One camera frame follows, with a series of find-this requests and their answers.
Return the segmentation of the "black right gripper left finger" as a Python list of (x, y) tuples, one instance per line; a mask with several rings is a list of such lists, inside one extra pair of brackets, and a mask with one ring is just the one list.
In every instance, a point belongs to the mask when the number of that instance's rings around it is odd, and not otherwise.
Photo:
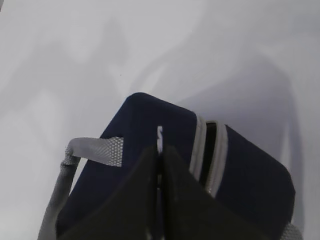
[(58, 215), (60, 240), (152, 240), (156, 147), (129, 167), (87, 162)]

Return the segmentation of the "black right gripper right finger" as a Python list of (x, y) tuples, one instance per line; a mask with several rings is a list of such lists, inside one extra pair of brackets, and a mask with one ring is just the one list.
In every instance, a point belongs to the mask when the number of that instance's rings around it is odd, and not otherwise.
[(252, 222), (210, 196), (173, 146), (162, 152), (161, 200), (167, 240), (279, 240), (285, 222)]

